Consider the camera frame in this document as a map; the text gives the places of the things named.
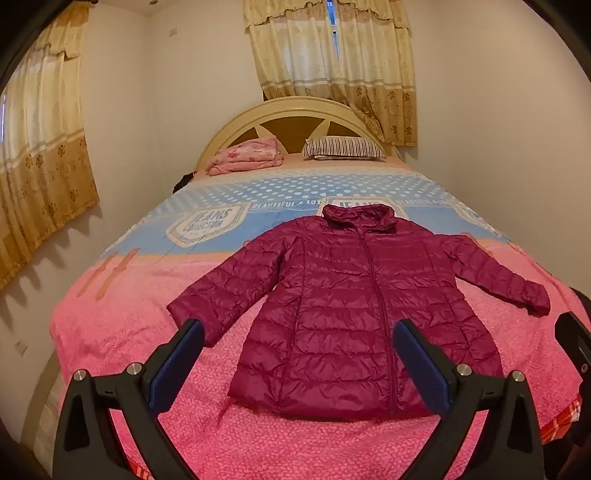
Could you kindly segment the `white wall socket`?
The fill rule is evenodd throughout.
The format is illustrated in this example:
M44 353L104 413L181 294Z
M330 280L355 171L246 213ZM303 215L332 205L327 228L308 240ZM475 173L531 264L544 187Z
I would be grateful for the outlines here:
M17 340L14 344L14 348L20 356L23 356L27 351L27 345L22 340Z

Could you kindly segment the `folded pink floral blanket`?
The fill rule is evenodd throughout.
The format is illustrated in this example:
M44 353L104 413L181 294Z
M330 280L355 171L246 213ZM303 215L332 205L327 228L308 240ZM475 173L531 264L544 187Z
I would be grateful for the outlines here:
M208 176L245 172L283 165L283 153L274 136L240 142L218 151L205 166Z

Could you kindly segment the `beige patterned window curtain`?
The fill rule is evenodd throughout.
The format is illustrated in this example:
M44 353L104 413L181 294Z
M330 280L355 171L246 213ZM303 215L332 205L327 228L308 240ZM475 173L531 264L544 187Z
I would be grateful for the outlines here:
M266 99L311 96L351 108L385 145L415 147L411 28L401 1L245 1Z

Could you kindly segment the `magenta quilted puffer jacket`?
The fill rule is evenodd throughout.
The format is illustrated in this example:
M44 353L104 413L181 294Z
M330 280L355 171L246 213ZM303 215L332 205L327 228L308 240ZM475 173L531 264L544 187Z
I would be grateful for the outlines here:
M492 335L459 281L528 310L546 289L465 235L435 234L384 204L325 206L264 232L167 307L196 319L213 347L250 308L229 395L252 408L320 420L408 419L428 410L392 337L409 319L456 363L502 374Z

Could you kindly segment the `beige side window curtain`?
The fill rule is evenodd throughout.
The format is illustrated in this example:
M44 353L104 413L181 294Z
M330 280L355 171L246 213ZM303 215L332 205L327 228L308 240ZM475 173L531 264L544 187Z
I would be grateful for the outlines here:
M88 3L71 3L42 31L1 94L2 285L100 201L80 94L89 13Z

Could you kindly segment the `striped pillow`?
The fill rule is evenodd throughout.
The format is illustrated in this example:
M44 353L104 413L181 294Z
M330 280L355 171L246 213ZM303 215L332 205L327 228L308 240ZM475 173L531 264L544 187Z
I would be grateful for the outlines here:
M308 138L301 154L314 159L385 160L387 154L372 140L352 136Z

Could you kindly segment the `cream arched wooden headboard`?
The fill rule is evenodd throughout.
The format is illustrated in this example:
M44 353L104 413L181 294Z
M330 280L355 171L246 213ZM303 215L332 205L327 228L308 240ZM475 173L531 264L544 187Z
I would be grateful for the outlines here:
M266 101L232 118L207 144L197 160L202 171L219 150L256 137L274 136L284 155L301 152L305 140L329 135L379 138L353 110L317 97L284 97Z

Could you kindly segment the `pink and blue bedspread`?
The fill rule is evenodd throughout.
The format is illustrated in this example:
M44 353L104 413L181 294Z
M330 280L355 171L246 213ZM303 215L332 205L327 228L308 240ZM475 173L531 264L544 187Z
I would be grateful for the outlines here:
M555 338L576 293L433 180L388 163L199 176L116 241L50 324L61 372L204 345L159 420L200 479L398 479L433 432L394 351L410 319L475 373L521 371L544 441L578 419Z

